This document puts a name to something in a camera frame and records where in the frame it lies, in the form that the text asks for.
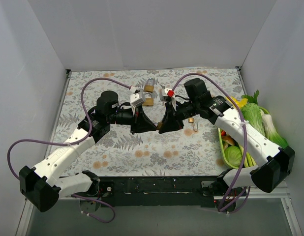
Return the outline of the large brass padlock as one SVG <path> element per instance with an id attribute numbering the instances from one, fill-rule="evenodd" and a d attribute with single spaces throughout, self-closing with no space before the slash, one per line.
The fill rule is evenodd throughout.
<path id="1" fill-rule="evenodd" d="M 144 85 L 144 92 L 153 93 L 155 85 L 155 78 L 148 78 Z"/>
<path id="2" fill-rule="evenodd" d="M 154 105 L 154 99 L 152 93 L 145 92 L 144 96 L 145 96 L 145 102 L 142 104 L 142 106 L 152 107 Z"/>

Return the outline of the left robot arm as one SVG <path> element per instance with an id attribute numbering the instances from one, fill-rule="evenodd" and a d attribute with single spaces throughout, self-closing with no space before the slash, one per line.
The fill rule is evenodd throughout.
<path id="1" fill-rule="evenodd" d="M 62 177 L 63 172 L 103 138 L 110 131 L 111 124 L 129 125 L 133 134 L 155 131 L 156 126 L 143 111 L 145 101 L 143 92 L 136 91 L 126 103 L 128 109 L 124 109 L 116 92 L 104 91 L 62 147 L 32 168 L 25 166 L 20 170 L 21 193 L 40 212 L 48 211 L 58 199 L 72 194 L 97 195 L 100 178 L 96 174 L 82 171 Z"/>

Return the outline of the small brass padlock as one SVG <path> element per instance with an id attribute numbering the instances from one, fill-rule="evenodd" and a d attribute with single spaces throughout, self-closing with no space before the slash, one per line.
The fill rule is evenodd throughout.
<path id="1" fill-rule="evenodd" d="M 198 123 L 195 121 L 194 118 L 189 118 L 188 123 L 191 124 L 194 132 L 198 132 Z"/>
<path id="2" fill-rule="evenodd" d="M 158 122 L 158 123 L 156 124 L 156 129 L 157 129 L 157 130 L 160 130 L 161 127 L 162 127 L 162 125 L 163 125 L 162 122 Z"/>

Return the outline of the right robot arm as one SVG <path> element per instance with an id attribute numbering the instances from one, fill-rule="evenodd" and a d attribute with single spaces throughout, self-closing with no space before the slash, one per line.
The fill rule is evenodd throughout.
<path id="1" fill-rule="evenodd" d="M 281 148 L 260 134 L 247 122 L 234 105 L 222 96 L 211 96 L 205 82 L 199 78 L 184 84 L 189 101 L 176 102 L 175 93 L 169 88 L 160 92 L 166 111 L 159 133 L 178 131 L 183 128 L 183 120 L 195 115 L 209 120 L 224 130 L 241 146 L 247 146 L 256 166 L 237 170 L 226 170 L 217 178 L 218 192 L 231 194 L 237 187 L 255 186 L 260 190 L 272 192 L 291 172 L 295 152 L 290 147 Z"/>

